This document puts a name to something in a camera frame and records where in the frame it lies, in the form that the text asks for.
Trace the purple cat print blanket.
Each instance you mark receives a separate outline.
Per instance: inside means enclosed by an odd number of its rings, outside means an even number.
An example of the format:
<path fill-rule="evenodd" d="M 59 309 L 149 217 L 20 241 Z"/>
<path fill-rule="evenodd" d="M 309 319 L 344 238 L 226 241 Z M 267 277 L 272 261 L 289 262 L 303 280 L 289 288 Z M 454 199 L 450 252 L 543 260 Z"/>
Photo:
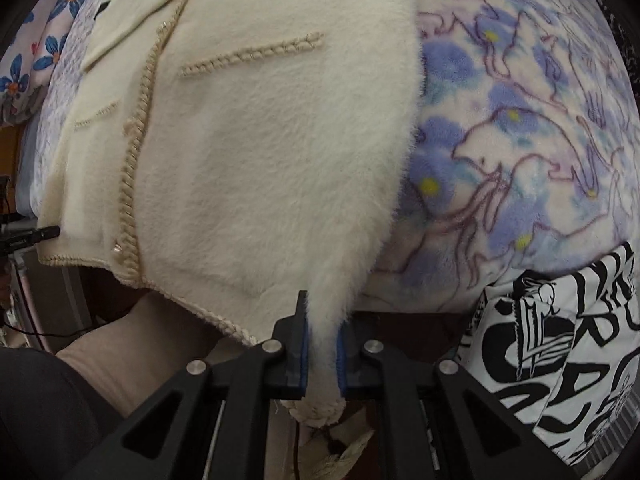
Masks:
<path fill-rule="evenodd" d="M 639 251 L 639 115 L 596 0 L 414 0 L 422 70 L 356 308 L 464 312 L 523 272 Z"/>

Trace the cream fuzzy cardigan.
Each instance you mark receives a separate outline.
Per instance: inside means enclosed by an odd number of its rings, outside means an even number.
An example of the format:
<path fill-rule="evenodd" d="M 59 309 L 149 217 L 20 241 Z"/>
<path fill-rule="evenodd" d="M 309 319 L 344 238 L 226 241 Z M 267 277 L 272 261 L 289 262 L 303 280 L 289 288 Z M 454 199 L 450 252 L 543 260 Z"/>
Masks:
<path fill-rule="evenodd" d="M 303 424 L 340 418 L 336 336 L 390 236 L 422 70 L 414 0 L 108 0 L 39 213 L 97 266 L 243 344 L 307 295 Z"/>

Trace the blue flower print bedding roll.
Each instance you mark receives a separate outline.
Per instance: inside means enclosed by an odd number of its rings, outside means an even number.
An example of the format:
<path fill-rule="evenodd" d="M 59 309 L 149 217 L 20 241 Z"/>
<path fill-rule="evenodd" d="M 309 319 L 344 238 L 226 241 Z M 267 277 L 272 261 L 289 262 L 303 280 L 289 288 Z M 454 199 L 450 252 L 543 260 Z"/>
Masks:
<path fill-rule="evenodd" d="M 86 0 L 39 0 L 1 60 L 1 125 L 18 125 L 39 110 L 68 34 Z"/>

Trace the black white graphic cloth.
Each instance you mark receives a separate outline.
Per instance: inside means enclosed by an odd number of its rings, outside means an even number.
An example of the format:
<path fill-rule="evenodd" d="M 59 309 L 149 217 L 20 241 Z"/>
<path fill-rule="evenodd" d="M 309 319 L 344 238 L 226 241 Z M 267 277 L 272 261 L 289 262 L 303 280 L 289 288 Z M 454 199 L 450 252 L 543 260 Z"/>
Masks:
<path fill-rule="evenodd" d="M 620 414 L 639 368 L 636 259 L 624 243 L 582 270 L 486 287 L 458 362 L 569 465 Z"/>

